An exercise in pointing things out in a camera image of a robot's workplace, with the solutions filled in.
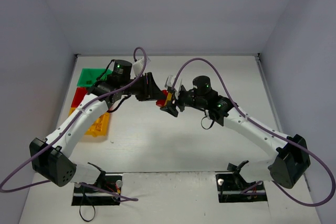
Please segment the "yellow lego brick piece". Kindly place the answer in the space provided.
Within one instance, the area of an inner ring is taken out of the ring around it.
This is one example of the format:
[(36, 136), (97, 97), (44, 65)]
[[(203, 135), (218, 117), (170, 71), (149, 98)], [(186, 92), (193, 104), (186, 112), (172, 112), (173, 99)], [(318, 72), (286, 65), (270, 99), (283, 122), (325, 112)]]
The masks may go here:
[(174, 101), (174, 94), (171, 93), (171, 92), (168, 92), (167, 93), (167, 96), (166, 96), (166, 101), (165, 101), (165, 106), (171, 106), (172, 103)]

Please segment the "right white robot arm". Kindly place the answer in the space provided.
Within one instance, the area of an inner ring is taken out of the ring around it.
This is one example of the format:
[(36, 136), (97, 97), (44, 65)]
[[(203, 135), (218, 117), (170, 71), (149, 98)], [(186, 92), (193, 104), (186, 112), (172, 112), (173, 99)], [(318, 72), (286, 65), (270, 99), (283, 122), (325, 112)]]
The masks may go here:
[(198, 76), (193, 87), (186, 90), (183, 85), (174, 86), (175, 76), (168, 76), (165, 88), (166, 100), (160, 107), (173, 116), (178, 116), (186, 107), (204, 112), (207, 119), (242, 135), (267, 155), (255, 163), (245, 160), (239, 165), (228, 164), (241, 186), (258, 180), (275, 181), (278, 185), (292, 189), (310, 166), (310, 158), (304, 150), (306, 140), (296, 134), (291, 137), (260, 123), (240, 109), (229, 98), (219, 95), (211, 87), (210, 78)]

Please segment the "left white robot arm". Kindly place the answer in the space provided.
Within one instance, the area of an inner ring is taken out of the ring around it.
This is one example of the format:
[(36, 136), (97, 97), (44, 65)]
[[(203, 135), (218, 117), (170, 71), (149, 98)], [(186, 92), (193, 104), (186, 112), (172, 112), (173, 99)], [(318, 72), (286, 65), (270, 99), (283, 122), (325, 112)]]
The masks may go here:
[(165, 98), (153, 81), (152, 74), (145, 72), (147, 62), (147, 57), (135, 63), (114, 60), (112, 73), (106, 78), (97, 78), (75, 111), (59, 128), (43, 140), (32, 140), (29, 150), (33, 170), (59, 187), (68, 183), (94, 185), (102, 180), (102, 169), (92, 164), (75, 164), (70, 157), (89, 127), (123, 95), (133, 95), (139, 101)]

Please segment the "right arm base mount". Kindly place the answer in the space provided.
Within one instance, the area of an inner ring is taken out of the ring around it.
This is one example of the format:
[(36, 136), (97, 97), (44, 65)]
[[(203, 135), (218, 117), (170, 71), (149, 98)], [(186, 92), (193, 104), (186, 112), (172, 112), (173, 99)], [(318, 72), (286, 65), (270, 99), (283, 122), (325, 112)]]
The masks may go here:
[(240, 175), (217, 173), (216, 186), (219, 203), (267, 202), (263, 182), (247, 183)]

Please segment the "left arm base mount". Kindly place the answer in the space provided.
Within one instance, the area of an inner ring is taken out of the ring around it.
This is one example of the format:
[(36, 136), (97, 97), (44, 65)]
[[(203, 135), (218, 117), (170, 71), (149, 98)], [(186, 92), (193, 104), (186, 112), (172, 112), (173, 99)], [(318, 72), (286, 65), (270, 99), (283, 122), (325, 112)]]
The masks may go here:
[[(116, 182), (122, 181), (122, 174), (106, 174), (106, 184), (103, 190), (113, 193), (121, 193), (121, 188)], [(111, 194), (85, 186), (74, 187), (72, 193), (72, 206), (119, 206), (121, 198)]]

